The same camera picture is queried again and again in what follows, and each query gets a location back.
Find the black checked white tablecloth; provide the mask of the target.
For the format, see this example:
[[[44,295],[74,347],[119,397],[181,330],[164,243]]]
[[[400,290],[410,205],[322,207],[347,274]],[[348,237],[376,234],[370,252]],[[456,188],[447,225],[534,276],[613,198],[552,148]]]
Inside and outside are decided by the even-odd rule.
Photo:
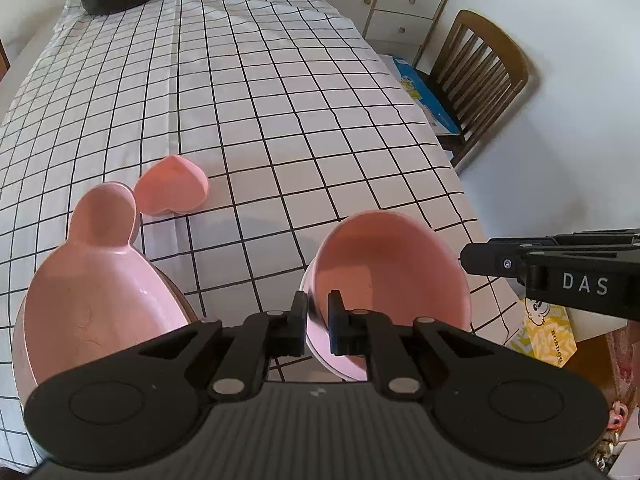
[[[1,121],[1,461],[39,457],[11,350],[40,263],[81,196],[180,155],[206,173],[192,214],[143,216],[136,245],[198,314],[227,324],[292,296],[337,222],[425,222],[485,239],[422,110],[323,0],[151,0],[94,18],[67,0]]]

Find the wooden chair right side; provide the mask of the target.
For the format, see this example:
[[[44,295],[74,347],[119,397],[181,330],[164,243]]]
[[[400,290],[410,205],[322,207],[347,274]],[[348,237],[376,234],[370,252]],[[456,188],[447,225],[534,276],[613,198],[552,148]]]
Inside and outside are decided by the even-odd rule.
[[[452,122],[454,130],[437,140],[458,166],[526,87],[529,72],[506,32],[483,15],[461,10],[431,71],[419,76]]]

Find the pink mouse-ear plate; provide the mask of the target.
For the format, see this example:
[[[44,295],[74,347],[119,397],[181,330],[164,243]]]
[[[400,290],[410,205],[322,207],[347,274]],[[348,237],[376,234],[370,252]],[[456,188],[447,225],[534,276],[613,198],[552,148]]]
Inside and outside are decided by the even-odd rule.
[[[17,313],[12,359],[22,402],[54,375],[198,318],[134,248],[138,227],[127,185],[102,183],[81,197],[66,241],[40,264]]]

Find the yellow cartoon bag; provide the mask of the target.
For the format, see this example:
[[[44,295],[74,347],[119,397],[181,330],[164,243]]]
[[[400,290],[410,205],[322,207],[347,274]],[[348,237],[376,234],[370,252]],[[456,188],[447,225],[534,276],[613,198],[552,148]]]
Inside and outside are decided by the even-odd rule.
[[[541,300],[522,300],[521,328],[506,342],[506,348],[562,368],[577,351],[567,310]]]

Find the pink heart-shaped dish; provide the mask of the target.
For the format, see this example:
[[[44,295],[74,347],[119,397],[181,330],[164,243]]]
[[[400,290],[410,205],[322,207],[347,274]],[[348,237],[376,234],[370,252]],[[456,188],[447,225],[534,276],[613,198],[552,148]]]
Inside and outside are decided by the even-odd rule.
[[[180,155],[169,155],[142,174],[134,197],[142,214],[155,217],[194,211],[205,202],[208,191],[208,177],[199,166]]]

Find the blue white printed box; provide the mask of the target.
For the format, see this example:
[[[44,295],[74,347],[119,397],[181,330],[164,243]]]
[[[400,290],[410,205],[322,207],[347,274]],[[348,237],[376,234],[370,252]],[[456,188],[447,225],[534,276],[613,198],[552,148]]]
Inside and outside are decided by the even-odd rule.
[[[445,107],[439,101],[436,94],[427,87],[420,74],[403,58],[383,54],[381,60],[385,63],[392,75],[405,88],[408,95],[418,104],[436,134],[460,134],[457,126]]]

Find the large pink bowl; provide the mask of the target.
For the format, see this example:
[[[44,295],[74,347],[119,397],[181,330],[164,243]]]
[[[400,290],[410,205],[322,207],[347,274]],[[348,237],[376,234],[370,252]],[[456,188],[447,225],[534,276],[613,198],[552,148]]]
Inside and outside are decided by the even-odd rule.
[[[348,382],[363,382],[367,365],[331,352],[332,290],[341,293],[346,309],[382,312],[396,325],[434,318],[459,330],[471,328],[470,286],[457,257],[424,221],[398,212],[369,210],[341,221],[320,245],[300,289],[311,301],[308,349]]]

